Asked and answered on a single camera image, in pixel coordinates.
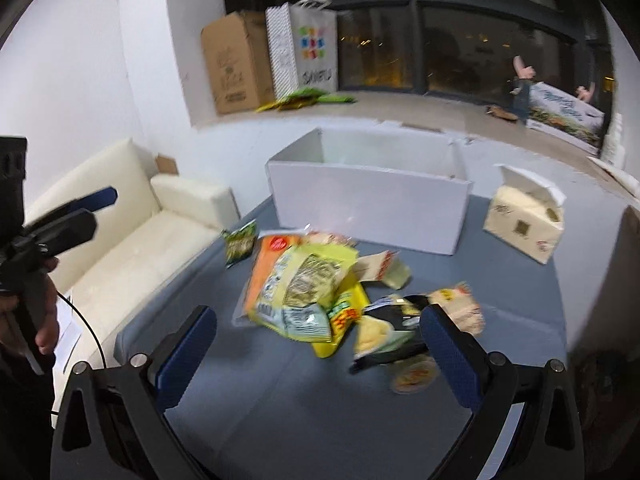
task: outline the window sill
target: window sill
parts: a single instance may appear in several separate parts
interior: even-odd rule
[[[587,159],[588,154],[564,140],[543,132],[529,130],[484,113],[484,107],[455,100],[395,92],[343,92],[358,99],[350,105],[315,105],[286,112],[241,112],[220,116],[215,124],[278,118],[366,118],[398,121],[404,126],[431,130],[454,131],[469,137],[498,140],[533,153],[564,162],[581,173],[592,176],[603,187],[626,197],[631,195],[605,171]]]

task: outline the gray tablecloth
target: gray tablecloth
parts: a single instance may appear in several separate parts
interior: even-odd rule
[[[470,199],[453,256],[401,250],[413,271],[404,293],[430,292],[466,281],[482,307],[478,341],[512,362],[564,360],[564,314],[553,261],[541,266],[482,231],[488,200]],[[247,218],[275,228],[273,203]],[[387,247],[361,242],[360,254]],[[225,269],[218,240],[118,335],[116,358],[151,352],[198,304],[218,314],[218,334],[180,404],[167,418],[200,462],[223,479],[423,479],[452,446],[470,412],[443,377],[416,394],[390,389],[387,367],[347,372],[352,331],[331,358],[266,328],[236,328],[231,317],[251,261]],[[370,299],[388,294],[368,286]],[[496,471],[519,410],[512,410],[481,478]]]

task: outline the black cable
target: black cable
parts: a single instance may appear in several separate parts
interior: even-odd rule
[[[59,295],[60,298],[65,300],[66,304],[68,304],[68,306],[70,306],[73,309],[73,311],[76,314],[78,314],[78,316],[80,316],[80,319],[82,319],[82,321],[84,321],[84,324],[89,329],[89,332],[91,332],[91,335],[94,336],[95,343],[98,345],[98,350],[100,351],[100,357],[102,359],[102,366],[106,368],[107,367],[107,359],[104,358],[104,352],[102,351],[102,346],[100,345],[100,340],[98,339],[98,336],[95,335],[94,329],[91,328],[91,325],[87,322],[87,320],[84,318],[84,316],[82,314],[80,314],[80,311],[78,309],[76,309],[76,307],[74,307],[73,303],[71,303],[62,294],[58,293],[58,295]]]

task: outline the poster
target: poster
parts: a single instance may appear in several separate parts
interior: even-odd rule
[[[546,83],[535,83],[529,93],[527,128],[566,140],[597,155],[604,112]]]

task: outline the sofa backrest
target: sofa backrest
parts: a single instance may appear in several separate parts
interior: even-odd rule
[[[61,254],[60,265],[52,273],[62,293],[109,250],[160,211],[132,140],[122,140],[74,168],[26,212],[27,223],[32,222],[69,200],[107,186],[118,191],[118,201],[96,213],[98,230],[94,239]]]

